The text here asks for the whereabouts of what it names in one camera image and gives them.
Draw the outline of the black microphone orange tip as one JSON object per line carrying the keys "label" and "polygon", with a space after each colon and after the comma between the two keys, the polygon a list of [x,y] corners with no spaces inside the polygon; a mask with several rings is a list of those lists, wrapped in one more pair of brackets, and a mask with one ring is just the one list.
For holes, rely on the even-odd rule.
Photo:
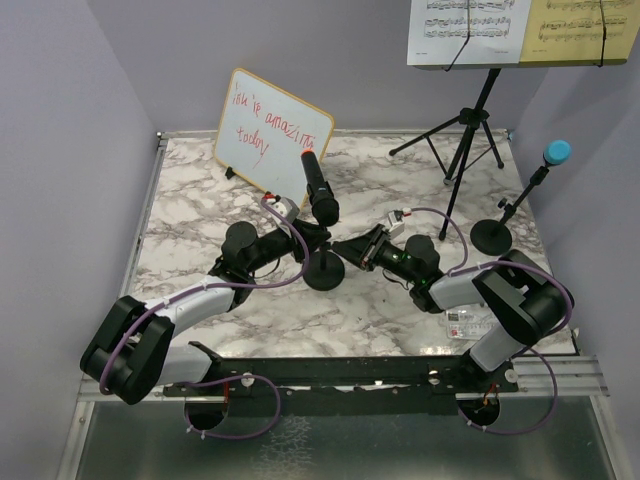
{"label": "black microphone orange tip", "polygon": [[316,154],[310,149],[304,150],[301,162],[312,215],[320,226],[331,227],[339,221],[339,203],[324,178]]}

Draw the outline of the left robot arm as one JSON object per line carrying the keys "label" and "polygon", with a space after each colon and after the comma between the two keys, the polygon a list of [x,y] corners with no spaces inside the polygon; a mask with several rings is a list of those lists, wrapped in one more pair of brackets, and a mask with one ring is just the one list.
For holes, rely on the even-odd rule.
{"label": "left robot arm", "polygon": [[194,347],[189,368],[181,371],[171,341],[244,303],[258,287],[255,271],[288,254],[304,262],[331,237],[327,229],[302,220],[295,220],[293,227],[294,232],[279,227],[260,237],[250,223],[236,222],[226,231],[221,256],[193,286],[147,302],[130,295],[119,298],[84,351],[81,371],[98,381],[103,393],[129,405],[163,384],[187,382],[199,394],[214,392],[221,371],[212,364],[213,356]]}

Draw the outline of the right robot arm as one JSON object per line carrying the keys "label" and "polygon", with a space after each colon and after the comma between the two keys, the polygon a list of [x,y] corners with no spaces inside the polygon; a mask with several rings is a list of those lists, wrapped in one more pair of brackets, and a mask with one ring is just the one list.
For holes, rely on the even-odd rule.
{"label": "right robot arm", "polygon": [[379,267],[411,285],[416,307],[437,314],[483,304],[497,323],[464,354],[461,383],[481,391],[491,384],[506,361],[562,329],[574,301],[568,290],[521,251],[512,249],[479,267],[444,273],[433,241],[416,234],[403,248],[395,246],[381,225],[332,250],[363,271]]}

